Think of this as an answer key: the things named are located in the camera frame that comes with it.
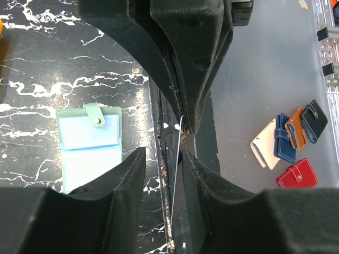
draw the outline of beige wallet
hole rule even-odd
[[[268,166],[270,170],[272,170],[280,160],[280,158],[274,156],[274,131],[275,118],[251,142],[252,151],[260,165],[263,168]]]

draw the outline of green wallet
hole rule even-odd
[[[62,192],[69,193],[122,162],[122,109],[99,107],[57,110]]]

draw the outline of black wallet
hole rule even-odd
[[[316,143],[328,123],[327,117],[314,99],[301,114],[301,124],[311,143]]]

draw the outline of green strap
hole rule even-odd
[[[87,115],[90,117],[94,128],[101,128],[105,125],[105,118],[97,102],[84,105]]]

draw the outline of card holder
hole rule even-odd
[[[280,160],[280,158],[274,156],[274,130],[275,118],[251,142],[252,151],[260,165],[263,168],[268,166],[270,170]]]
[[[307,144],[306,131],[301,125],[302,107],[297,107],[291,117],[285,123],[285,129],[294,149],[301,152]]]
[[[289,163],[295,163],[296,150],[293,148],[285,129],[285,124],[288,119],[289,117],[283,113],[276,116],[274,155]]]
[[[312,188],[317,183],[318,179],[307,158],[288,167],[276,180],[276,185],[280,188]]]
[[[62,192],[69,193],[122,162],[122,110],[100,108],[98,103],[84,108],[57,110]]]
[[[301,114],[301,124],[311,143],[318,141],[327,123],[328,119],[315,99],[305,107]]]

